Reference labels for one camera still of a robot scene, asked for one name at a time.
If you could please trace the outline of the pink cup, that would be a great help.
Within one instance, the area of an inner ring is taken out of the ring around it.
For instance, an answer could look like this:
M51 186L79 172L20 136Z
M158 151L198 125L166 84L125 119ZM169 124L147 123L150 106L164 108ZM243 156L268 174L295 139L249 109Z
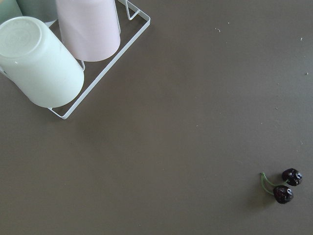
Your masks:
M57 0L63 44L74 58L97 62L120 47L120 28L113 0Z

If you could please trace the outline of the white cup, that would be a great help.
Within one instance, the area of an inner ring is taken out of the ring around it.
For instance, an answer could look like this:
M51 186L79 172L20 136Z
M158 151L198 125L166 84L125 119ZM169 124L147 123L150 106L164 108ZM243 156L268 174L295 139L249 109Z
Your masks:
M82 67L42 21L16 17L0 26L0 66L34 104L70 103L84 84Z

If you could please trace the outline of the pair of dark cherries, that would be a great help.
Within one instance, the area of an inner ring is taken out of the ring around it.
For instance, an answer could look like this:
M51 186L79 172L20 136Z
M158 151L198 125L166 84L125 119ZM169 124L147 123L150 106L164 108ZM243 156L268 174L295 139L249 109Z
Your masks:
M300 185L302 183L303 176L298 170L289 168L282 172L281 177L283 183L274 184L267 178L264 172L261 172L260 182L261 187L266 193L272 195L279 204L286 204L294 197L292 189L287 185L293 187Z

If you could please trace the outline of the grey blue cup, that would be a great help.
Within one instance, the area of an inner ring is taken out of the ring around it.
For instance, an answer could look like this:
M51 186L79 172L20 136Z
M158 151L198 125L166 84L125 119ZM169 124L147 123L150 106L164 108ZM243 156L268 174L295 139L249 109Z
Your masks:
M57 20L55 0L17 0L23 16L30 16L44 23Z

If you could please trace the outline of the mint green cup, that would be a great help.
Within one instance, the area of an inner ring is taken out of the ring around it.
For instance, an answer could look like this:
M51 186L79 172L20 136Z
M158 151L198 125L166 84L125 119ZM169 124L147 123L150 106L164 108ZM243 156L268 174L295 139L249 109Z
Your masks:
M16 0L0 1L0 23L19 16L22 16L22 12Z

